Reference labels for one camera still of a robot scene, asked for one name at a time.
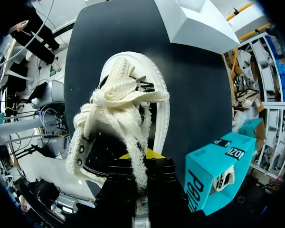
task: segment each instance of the teal shoe box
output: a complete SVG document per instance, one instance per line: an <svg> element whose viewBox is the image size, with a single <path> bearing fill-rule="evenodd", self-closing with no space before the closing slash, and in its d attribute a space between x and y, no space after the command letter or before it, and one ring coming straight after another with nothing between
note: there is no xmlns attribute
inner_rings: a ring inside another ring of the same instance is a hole
<svg viewBox="0 0 285 228"><path fill-rule="evenodd" d="M185 192L190 210L209 215L230 203L248 171L256 139L237 133L222 138L186 156ZM222 191L211 190L213 180L234 165L235 182Z"/></svg>
<svg viewBox="0 0 285 228"><path fill-rule="evenodd" d="M262 118L249 119L239 129L239 133L256 138L255 150L260 151L265 145L266 129Z"/></svg>

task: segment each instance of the electronic equipment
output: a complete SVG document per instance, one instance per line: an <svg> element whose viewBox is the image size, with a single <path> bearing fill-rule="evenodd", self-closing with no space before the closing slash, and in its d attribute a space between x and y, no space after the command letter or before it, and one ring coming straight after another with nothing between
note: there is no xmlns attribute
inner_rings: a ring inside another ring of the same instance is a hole
<svg viewBox="0 0 285 228"><path fill-rule="evenodd" d="M53 80L47 83L44 88L42 95L38 95L32 99L32 103L38 108L42 108L46 105L63 103L64 93L63 93L63 83Z"/></svg>

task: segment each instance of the person's hand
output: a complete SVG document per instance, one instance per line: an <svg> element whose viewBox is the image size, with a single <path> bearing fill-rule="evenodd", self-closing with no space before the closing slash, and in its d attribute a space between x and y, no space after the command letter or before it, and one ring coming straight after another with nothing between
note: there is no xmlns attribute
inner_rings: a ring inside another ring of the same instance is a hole
<svg viewBox="0 0 285 228"><path fill-rule="evenodd" d="M26 213L28 211L28 207L24 204L21 204L21 210Z"/></svg>
<svg viewBox="0 0 285 228"><path fill-rule="evenodd" d="M15 25L15 30L17 30L18 32L22 31L26 25L23 25L26 21L20 22L17 25Z"/></svg>

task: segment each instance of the white shoelace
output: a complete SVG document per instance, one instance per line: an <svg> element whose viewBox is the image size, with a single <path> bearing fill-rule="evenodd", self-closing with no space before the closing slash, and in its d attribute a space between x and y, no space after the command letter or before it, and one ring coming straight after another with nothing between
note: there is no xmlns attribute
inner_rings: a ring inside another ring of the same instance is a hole
<svg viewBox="0 0 285 228"><path fill-rule="evenodd" d="M102 185L104 178L90 174L83 168L76 166L79 156L78 149L82 138L93 141L91 135L97 129L97 123L109 124L125 143L131 157L133 174L140 189L147 186L146 167L143 157L147 151L149 130L151 126L151 112L149 103L163 102L169 99L167 92L145 93L136 91L140 84L129 77L134 71L126 58L118 57L106 83L96 89L90 103L81 107L81 112L74 117L75 132L69 148L67 170L80 177L88 177L98 185ZM141 123L139 104L144 108L144 122Z"/></svg>

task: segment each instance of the yellow pipe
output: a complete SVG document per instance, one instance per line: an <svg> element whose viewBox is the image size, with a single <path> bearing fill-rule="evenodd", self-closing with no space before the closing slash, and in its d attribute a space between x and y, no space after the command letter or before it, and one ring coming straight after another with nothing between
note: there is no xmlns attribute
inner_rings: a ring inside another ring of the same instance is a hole
<svg viewBox="0 0 285 228"><path fill-rule="evenodd" d="M238 57L238 47L236 49L236 53L234 54L234 60L233 60L233 65L232 65L230 76L232 76L234 68L236 67L237 57Z"/></svg>
<svg viewBox="0 0 285 228"><path fill-rule="evenodd" d="M238 9L238 12L242 12L244 9L248 8L249 6L251 6L253 4L253 2L247 3L246 5L244 5L243 7ZM235 13L232 13L231 15L229 15L226 20L229 21L231 18L233 18L235 16Z"/></svg>
<svg viewBox="0 0 285 228"><path fill-rule="evenodd" d="M266 28L269 27L269 26L271 26L271 24L270 24L270 23L267 23L267 24L265 24L265 25L259 27L257 30L258 30L258 31L261 31L261 30L263 30L263 29L266 29ZM245 38L247 38L247 37L249 37L249 36L251 36L251 35L253 35L253 34L255 34L255 33L256 33L256 31L253 30L253 31L247 33L246 35L240 37L238 40L239 40L239 41L240 41L240 40L243 40L243 39L245 39Z"/></svg>

